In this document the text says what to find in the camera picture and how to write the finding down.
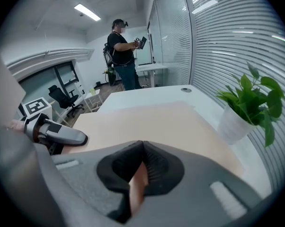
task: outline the black office chair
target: black office chair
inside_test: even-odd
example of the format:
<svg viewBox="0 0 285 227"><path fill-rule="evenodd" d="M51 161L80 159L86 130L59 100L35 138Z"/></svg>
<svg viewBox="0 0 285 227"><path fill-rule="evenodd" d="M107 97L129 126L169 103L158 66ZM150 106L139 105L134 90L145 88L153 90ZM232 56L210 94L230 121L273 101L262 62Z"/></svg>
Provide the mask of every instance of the black office chair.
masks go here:
<svg viewBox="0 0 285 227"><path fill-rule="evenodd" d="M48 88L50 93L49 93L49 96L53 99L55 99L58 103L59 103L59 106L61 108L68 108L68 107L72 107L71 111L68 112L67 116L69 117L69 114L72 114L72 117L74 118L74 112L75 110L78 110L78 109L82 109L84 110L83 108L83 104L80 104L78 106L75 106L74 102L77 100L78 98L78 95L75 95L71 98L68 98L60 88L58 88L56 85L53 85L52 87Z"/></svg>

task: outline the man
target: man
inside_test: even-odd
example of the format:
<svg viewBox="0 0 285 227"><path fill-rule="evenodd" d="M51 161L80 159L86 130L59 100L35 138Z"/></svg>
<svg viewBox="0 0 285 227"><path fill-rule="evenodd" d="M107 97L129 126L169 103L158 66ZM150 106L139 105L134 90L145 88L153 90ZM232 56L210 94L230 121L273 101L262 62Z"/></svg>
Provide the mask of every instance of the man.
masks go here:
<svg viewBox="0 0 285 227"><path fill-rule="evenodd" d="M108 45L113 51L113 65L122 79L125 90L142 88L138 82L135 70L133 51L139 46L138 42L128 43L121 33L125 31L125 23L121 19L114 20L112 33L108 36Z"/></svg>

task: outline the white flower pot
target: white flower pot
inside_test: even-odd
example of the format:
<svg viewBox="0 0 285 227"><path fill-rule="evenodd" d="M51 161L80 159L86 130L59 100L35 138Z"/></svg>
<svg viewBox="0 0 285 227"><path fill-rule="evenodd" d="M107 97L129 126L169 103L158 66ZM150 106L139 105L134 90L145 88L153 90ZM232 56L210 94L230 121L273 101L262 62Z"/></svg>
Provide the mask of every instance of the white flower pot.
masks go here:
<svg viewBox="0 0 285 227"><path fill-rule="evenodd" d="M251 125L236 114L229 105L226 106L220 119L217 133L229 145L239 141L249 134L255 125Z"/></svg>

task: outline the ceiling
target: ceiling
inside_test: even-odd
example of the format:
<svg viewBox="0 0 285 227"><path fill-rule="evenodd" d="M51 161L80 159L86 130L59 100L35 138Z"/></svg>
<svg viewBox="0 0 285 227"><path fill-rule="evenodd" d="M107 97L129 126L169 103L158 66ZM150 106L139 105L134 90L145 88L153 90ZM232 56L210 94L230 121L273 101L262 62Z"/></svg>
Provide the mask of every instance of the ceiling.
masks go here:
<svg viewBox="0 0 285 227"><path fill-rule="evenodd" d="M101 20L94 21L74 7L81 3ZM116 18L127 19L143 14L144 0L20 0L10 15L14 21L29 23L39 28L42 23L50 22L66 27L87 31L101 24L112 23Z"/></svg>

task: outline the blue jeans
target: blue jeans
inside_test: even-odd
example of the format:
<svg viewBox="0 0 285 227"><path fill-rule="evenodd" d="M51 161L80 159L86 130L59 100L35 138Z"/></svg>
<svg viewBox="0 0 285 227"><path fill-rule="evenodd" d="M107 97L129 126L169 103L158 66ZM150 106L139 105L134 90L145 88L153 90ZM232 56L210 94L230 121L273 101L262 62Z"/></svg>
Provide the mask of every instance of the blue jeans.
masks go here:
<svg viewBox="0 0 285 227"><path fill-rule="evenodd" d="M119 74L123 81L125 90L134 90L135 89L135 64L130 64L126 66L115 66L115 71Z"/></svg>

